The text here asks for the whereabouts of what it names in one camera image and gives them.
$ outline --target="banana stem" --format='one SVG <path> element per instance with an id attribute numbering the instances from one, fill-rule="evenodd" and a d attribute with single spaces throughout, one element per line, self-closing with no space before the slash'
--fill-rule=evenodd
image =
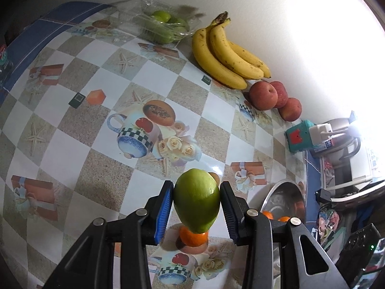
<path id="1" fill-rule="evenodd" d="M 227 11 L 224 11 L 223 13 L 221 13 L 217 17 L 215 17 L 215 19 L 211 22 L 210 26 L 216 26 L 218 24 L 224 23 L 228 16 L 229 16 L 229 13 Z"/>

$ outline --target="orange in bowl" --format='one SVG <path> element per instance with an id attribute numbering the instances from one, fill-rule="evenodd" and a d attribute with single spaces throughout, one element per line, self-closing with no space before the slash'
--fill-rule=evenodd
<path id="1" fill-rule="evenodd" d="M 282 216 L 282 217 L 279 219 L 279 221 L 280 221 L 280 222 L 287 222 L 289 219 L 290 219 L 290 217 L 288 217 L 288 216 Z"/>
<path id="2" fill-rule="evenodd" d="M 268 219 L 270 219 L 270 220 L 273 220 L 273 219 L 274 219 L 273 214 L 272 214 L 271 212 L 269 212 L 269 211 L 263 211 L 262 214 L 263 214 L 264 216 L 266 216 L 266 217 L 267 217 Z"/>
<path id="3" fill-rule="evenodd" d="M 179 237 L 185 245 L 189 247 L 198 247 L 206 243 L 209 239 L 209 232 L 192 233 L 186 226 L 182 226 L 179 230 Z"/>

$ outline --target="black cable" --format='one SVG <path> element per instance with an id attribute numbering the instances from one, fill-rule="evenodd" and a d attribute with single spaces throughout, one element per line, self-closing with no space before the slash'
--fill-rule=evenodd
<path id="1" fill-rule="evenodd" d="M 317 215 L 317 230 L 318 230 L 318 238 L 317 238 L 317 242 L 319 244 L 321 244 L 321 237 L 320 237 L 320 214 L 321 214 L 321 211 L 325 208 L 327 208 L 328 206 L 332 206 L 332 203 L 331 202 L 328 202 L 326 204 L 324 204 L 323 206 L 320 207 L 320 209 L 318 210 L 318 215 Z"/>

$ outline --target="bunch of bananas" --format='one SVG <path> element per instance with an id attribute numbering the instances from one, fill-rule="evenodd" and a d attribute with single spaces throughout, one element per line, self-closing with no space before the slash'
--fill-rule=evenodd
<path id="1" fill-rule="evenodd" d="M 211 24 L 192 37 L 192 51 L 198 64 L 213 78 L 233 89 L 245 89 L 244 79 L 270 78 L 270 70 L 258 57 L 228 41 L 225 27 L 228 13 L 218 15 Z"/>

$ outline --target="bottle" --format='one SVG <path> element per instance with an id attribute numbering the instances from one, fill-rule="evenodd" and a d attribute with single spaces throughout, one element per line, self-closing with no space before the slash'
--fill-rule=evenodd
<path id="1" fill-rule="evenodd" d="M 4 87 L 5 81 L 12 71 L 12 62 L 8 59 L 4 38 L 0 37 L 0 90 Z"/>

